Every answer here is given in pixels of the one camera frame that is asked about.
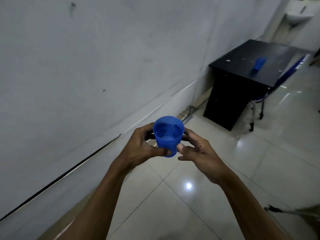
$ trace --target chair leg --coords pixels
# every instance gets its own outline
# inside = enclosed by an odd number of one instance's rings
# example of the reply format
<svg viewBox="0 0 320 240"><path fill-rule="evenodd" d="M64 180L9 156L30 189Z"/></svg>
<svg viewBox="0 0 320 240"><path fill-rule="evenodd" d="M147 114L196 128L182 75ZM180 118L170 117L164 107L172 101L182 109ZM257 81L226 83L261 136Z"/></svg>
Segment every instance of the chair leg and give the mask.
<svg viewBox="0 0 320 240"><path fill-rule="evenodd" d="M254 130L254 115L256 113L256 104L252 103L252 115L251 115L251 123L250 123L250 131Z"/></svg>
<svg viewBox="0 0 320 240"><path fill-rule="evenodd" d="M262 120L263 118L263 108L264 108L264 101L262 101L262 104L261 104L261 113L259 114L260 115L259 120Z"/></svg>

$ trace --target sink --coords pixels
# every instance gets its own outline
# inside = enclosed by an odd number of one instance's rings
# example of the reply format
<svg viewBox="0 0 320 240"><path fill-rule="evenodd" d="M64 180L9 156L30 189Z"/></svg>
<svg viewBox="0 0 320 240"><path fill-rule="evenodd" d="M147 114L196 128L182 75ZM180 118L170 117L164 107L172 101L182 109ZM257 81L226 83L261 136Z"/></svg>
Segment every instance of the sink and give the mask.
<svg viewBox="0 0 320 240"><path fill-rule="evenodd" d="M296 13L292 11L286 13L286 19L292 25L303 23L312 18L313 16L313 14Z"/></svg>

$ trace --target black table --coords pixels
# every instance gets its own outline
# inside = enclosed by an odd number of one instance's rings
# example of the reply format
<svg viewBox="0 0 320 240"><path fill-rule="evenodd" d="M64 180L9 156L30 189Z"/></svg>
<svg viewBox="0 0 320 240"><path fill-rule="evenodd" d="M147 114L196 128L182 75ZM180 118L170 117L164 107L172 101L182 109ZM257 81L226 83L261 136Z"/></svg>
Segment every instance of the black table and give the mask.
<svg viewBox="0 0 320 240"><path fill-rule="evenodd" d="M274 87L296 53L294 47L248 40L209 64L215 81L204 117L231 130L248 102ZM254 71L259 57L267 61Z"/></svg>

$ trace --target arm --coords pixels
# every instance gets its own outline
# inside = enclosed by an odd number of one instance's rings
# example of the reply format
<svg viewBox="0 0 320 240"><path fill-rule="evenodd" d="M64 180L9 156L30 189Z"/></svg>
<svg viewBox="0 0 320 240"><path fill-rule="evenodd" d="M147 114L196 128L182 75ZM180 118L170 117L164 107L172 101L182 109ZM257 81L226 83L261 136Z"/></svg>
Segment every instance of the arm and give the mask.
<svg viewBox="0 0 320 240"><path fill-rule="evenodd" d="M153 123L134 130L127 145L111 163L96 191L59 240L105 240L118 201L123 180L127 173L151 157L170 155L165 148L150 146Z"/></svg>
<svg viewBox="0 0 320 240"><path fill-rule="evenodd" d="M185 134L194 147L178 144L177 148L182 154L178 159L194 162L211 182L222 188L246 240L291 239L262 209L253 194L218 157L207 140L187 128Z"/></svg>

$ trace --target hand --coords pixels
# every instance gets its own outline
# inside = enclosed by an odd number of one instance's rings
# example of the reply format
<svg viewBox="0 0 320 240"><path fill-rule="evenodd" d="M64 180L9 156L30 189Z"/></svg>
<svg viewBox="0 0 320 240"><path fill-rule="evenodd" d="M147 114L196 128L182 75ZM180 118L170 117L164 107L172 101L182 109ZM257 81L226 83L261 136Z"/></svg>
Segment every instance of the hand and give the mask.
<svg viewBox="0 0 320 240"><path fill-rule="evenodd" d="M128 143L114 160L115 164L120 165L125 170L131 170L151 157L171 155L170 150L151 146L146 142L155 138L152 134L153 124L150 123L134 130Z"/></svg>
<svg viewBox="0 0 320 240"><path fill-rule="evenodd" d="M187 135L187 139L183 140L189 141L194 147L179 143L177 149L182 156L178 157L178 160L194 162L196 167L207 176L211 182L219 184L221 179L231 170L219 158L214 149L212 149L209 141L188 128L185 128L184 133Z"/></svg>

